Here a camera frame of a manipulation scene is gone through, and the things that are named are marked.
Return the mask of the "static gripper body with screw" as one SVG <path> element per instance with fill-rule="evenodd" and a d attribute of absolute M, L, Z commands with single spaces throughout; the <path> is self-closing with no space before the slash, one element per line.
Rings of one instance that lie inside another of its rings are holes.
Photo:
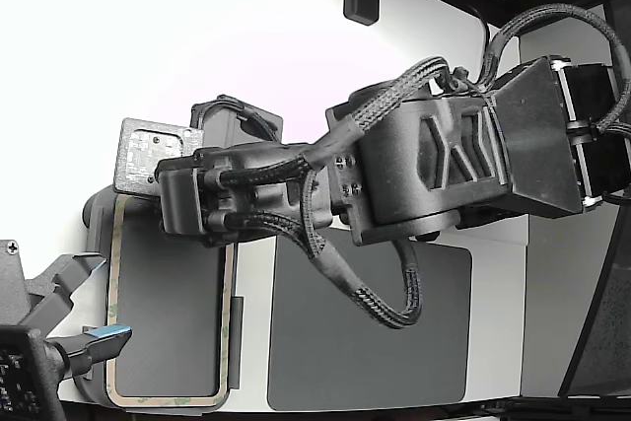
<path fill-rule="evenodd" d="M 1 418 L 63 420 L 65 413 L 48 366 L 43 338 L 22 324 L 32 301 L 12 240 L 1 242 Z"/>

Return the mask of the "static gripper finger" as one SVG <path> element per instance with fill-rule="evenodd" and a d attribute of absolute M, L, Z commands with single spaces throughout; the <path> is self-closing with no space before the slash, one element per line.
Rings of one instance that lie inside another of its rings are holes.
<path fill-rule="evenodd" d="M 60 381 L 87 374 L 94 365 L 116 358 L 132 336 L 120 324 L 99 327 L 74 336 L 46 340 L 46 357 Z"/>
<path fill-rule="evenodd" d="M 31 308 L 19 325 L 48 335 L 72 311 L 72 294 L 106 263 L 99 253 L 62 254 L 37 277 L 26 281 Z"/>

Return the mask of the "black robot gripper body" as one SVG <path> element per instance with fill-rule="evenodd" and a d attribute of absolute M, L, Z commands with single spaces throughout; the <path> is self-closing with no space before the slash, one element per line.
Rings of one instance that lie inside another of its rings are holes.
<path fill-rule="evenodd" d="M 156 167 L 162 225 L 210 246 L 283 236 L 322 248 L 332 222 L 329 166 L 308 144 L 257 142 L 201 148 Z"/>

